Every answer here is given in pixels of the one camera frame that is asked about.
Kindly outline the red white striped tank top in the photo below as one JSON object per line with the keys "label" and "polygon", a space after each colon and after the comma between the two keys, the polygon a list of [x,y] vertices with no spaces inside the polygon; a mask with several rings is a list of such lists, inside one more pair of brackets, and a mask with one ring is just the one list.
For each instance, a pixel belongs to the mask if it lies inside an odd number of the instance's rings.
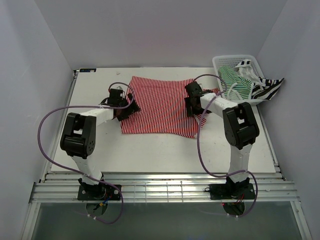
{"label": "red white striped tank top", "polygon": [[121,122],[122,134],[174,134],[194,139],[199,127],[207,123],[207,115],[187,116],[185,86],[192,78],[169,81],[133,76],[129,83],[139,112]]}

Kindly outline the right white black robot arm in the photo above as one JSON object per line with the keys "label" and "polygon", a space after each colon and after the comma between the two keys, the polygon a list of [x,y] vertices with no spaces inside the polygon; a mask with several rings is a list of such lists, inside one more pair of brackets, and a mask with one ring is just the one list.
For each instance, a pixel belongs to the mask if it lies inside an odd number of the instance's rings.
{"label": "right white black robot arm", "polygon": [[223,120],[224,134],[230,145],[230,165],[226,175],[226,194],[237,199],[249,183],[249,158],[260,130],[249,103],[235,103],[193,81],[185,86],[187,115],[213,113]]}

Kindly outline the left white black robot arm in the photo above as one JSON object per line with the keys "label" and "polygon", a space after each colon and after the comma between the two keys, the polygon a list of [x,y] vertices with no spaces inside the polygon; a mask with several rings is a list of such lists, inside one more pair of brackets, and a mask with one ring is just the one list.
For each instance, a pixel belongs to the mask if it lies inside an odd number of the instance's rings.
{"label": "left white black robot arm", "polygon": [[95,200],[100,200],[106,195],[106,187],[100,184],[104,176],[91,161],[96,147],[97,127],[114,119],[121,122],[139,112],[141,109],[135,96],[131,89],[129,93],[124,93],[121,87],[110,88],[109,97],[102,100],[97,108],[67,114],[60,148],[76,163],[82,175],[79,179],[80,185],[87,188]]}

